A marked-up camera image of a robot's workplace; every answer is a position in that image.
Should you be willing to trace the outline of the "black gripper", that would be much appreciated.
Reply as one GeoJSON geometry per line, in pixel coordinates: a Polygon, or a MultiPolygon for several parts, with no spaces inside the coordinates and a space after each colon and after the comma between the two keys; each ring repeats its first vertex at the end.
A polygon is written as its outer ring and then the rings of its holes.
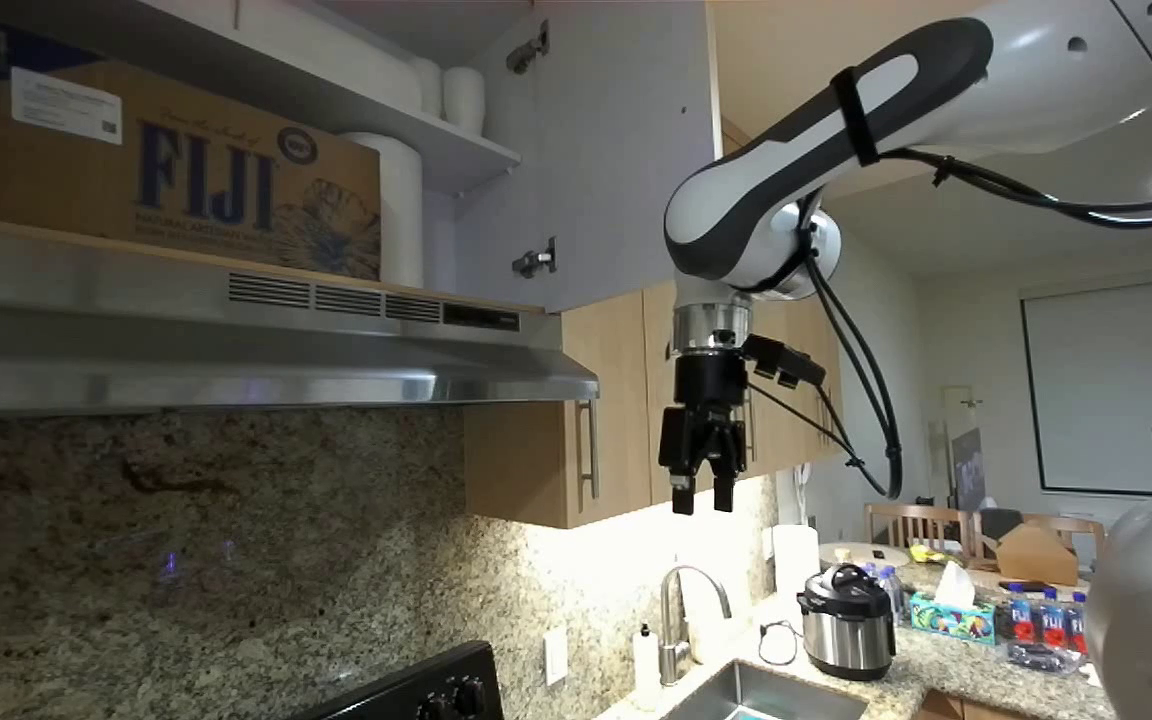
{"type": "Polygon", "coordinates": [[[736,475],[750,460],[744,422],[736,415],[744,388],[750,377],[736,354],[676,359],[676,394],[662,425],[662,469],[668,473],[676,518],[691,518],[700,469],[716,475],[716,513],[734,513],[736,475]]]}

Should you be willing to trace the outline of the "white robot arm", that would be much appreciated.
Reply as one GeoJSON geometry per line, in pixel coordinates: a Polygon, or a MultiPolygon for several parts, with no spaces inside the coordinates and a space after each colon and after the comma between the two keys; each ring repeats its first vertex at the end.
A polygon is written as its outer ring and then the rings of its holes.
{"type": "MultiPolygon", "coordinates": [[[[1064,202],[986,163],[1102,136],[1143,107],[1152,0],[986,0],[894,38],[744,150],[685,176],[666,204],[666,249],[723,296],[783,294],[832,224],[812,198],[883,162],[1143,232],[1152,202],[1064,202]]],[[[1087,658],[1116,720],[1152,720],[1152,513],[1127,518],[1103,548],[1087,658]]]]}

